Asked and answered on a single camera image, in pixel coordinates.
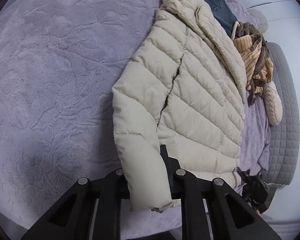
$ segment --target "quilted pad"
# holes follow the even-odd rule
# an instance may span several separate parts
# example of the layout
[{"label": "quilted pad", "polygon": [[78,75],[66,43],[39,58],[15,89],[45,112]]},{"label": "quilted pad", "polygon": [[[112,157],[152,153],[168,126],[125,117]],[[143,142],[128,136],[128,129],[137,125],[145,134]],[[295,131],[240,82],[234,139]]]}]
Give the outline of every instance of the quilted pad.
[{"label": "quilted pad", "polygon": [[297,166],[300,120],[296,91],[287,60],[276,43],[268,42],[274,63],[273,81],[282,101],[282,121],[271,127],[269,169],[262,177],[273,186],[289,185]]}]

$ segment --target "puffer jacket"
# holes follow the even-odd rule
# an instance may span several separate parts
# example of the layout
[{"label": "puffer jacket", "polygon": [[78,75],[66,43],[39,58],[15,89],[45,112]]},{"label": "puffer jacket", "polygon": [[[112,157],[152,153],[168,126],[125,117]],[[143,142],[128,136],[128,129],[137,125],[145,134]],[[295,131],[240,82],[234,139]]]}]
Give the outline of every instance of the puffer jacket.
[{"label": "puffer jacket", "polygon": [[246,82],[240,54],[205,1],[163,0],[113,86],[114,141],[132,211],[175,203],[161,144],[197,177],[240,184]]}]

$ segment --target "triangular cutout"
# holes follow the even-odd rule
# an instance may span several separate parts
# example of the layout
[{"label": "triangular cutout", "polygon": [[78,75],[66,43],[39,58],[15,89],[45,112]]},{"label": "triangular cutout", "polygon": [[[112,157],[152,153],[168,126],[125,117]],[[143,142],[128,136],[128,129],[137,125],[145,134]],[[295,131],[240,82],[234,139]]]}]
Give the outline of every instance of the triangular cutout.
[{"label": "triangular cutout", "polygon": [[231,195],[226,195],[226,200],[236,228],[243,228],[247,225],[251,225],[255,221],[254,217]]},{"label": "triangular cutout", "polygon": [[51,216],[49,222],[60,227],[65,227],[68,223],[76,199],[77,195],[72,194]]}]

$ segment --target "jeans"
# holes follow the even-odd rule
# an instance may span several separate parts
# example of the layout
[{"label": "jeans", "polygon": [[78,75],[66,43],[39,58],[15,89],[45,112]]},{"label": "jeans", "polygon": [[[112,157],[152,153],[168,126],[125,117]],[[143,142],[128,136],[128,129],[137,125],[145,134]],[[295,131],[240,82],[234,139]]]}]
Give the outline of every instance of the jeans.
[{"label": "jeans", "polygon": [[216,20],[225,29],[228,36],[231,36],[233,24],[237,21],[232,11],[226,5],[225,0],[204,0],[211,7],[211,11]]}]

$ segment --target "metal bolt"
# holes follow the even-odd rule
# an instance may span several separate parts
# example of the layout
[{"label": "metal bolt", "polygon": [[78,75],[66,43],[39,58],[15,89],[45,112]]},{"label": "metal bolt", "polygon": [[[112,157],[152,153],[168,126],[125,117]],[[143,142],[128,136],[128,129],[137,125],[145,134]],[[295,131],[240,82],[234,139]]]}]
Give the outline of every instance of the metal bolt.
[{"label": "metal bolt", "polygon": [[216,178],[214,180],[214,184],[218,185],[218,186],[222,186],[223,185],[223,179],[220,178]]},{"label": "metal bolt", "polygon": [[183,170],[183,169],[178,169],[178,170],[176,171],[176,174],[178,174],[178,175],[180,175],[180,176],[183,176],[183,175],[186,174],[186,171]]},{"label": "metal bolt", "polygon": [[123,170],[122,169],[118,169],[115,173],[117,175],[121,176],[121,175],[123,175]]},{"label": "metal bolt", "polygon": [[79,183],[80,185],[87,184],[87,182],[88,182],[88,179],[87,179],[87,178],[81,178],[81,179],[78,180],[78,183]]}]

